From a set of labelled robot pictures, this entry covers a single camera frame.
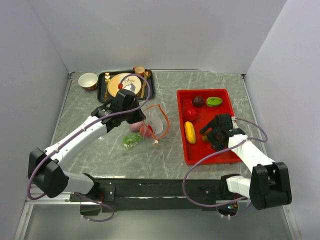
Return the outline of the clear zip bag orange zipper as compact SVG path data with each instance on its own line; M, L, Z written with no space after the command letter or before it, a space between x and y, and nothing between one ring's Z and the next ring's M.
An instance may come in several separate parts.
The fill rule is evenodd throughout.
M146 109L142 111L142 113L146 116L146 119L142 120L141 122L143 122L143 126L150 125L152 127L153 135L150 138L143 137L143 140L139 142L137 145L143 145L143 146L146 146L147 144L157 145L159 141L162 138L164 138L169 131L169 128L170 128L169 118L167 117L166 113L164 112L160 104L148 106ZM129 135L132 133L140 133L140 132L130 131L130 125L129 125L129 133L126 135Z

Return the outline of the pink red peach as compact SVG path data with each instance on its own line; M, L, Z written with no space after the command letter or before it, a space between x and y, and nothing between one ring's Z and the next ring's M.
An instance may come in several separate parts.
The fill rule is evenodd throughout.
M129 125L129 129L130 131L132 132L139 132L140 131L140 128L143 126L143 122L140 121L140 122L136 122L136 123L132 123Z

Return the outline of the green apple slice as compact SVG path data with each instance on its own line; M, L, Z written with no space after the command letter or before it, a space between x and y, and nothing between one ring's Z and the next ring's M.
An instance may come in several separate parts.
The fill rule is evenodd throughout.
M206 99L206 105L208 107L217 107L223 103L223 99L216 96L211 96Z

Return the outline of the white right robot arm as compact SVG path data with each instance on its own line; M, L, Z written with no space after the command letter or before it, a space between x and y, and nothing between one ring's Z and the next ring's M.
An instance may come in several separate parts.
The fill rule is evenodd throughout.
M276 162L260 151L253 138L246 135L229 114L216 115L199 131L216 151L232 151L251 172L251 178L239 174L221 178L219 195L230 199L239 194L251 200L257 210L289 205L292 191L289 170L285 163Z

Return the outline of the green grape bunch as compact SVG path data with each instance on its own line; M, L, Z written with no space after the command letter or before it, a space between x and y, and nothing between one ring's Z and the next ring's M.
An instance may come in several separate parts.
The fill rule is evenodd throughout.
M128 150L136 146L143 140L143 137L138 132L131 133L129 135L125 135L122 139L123 148Z

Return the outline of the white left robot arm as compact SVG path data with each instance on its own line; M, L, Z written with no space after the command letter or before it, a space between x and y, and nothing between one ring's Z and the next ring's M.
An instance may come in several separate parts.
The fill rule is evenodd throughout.
M88 174L65 170L90 143L126 121L129 124L145 120L136 95L127 89L97 107L91 115L67 137L46 150L33 149L29 154L30 184L35 184L45 196L54 198L62 192L80 193L86 200L95 200L100 193L98 183Z

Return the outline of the yellow brown mango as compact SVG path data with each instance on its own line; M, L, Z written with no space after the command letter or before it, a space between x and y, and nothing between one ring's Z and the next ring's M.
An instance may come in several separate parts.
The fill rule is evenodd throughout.
M202 138L202 141L203 141L204 143L208 143L208 142L209 142L209 140L208 140L208 138L207 138L206 135L202 135L201 138Z

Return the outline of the dark purple plum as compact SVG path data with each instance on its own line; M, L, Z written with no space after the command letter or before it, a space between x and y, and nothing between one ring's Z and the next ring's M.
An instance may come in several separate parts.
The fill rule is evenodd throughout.
M202 107L205 103L204 99L202 96L195 96L192 100L191 103L194 107Z

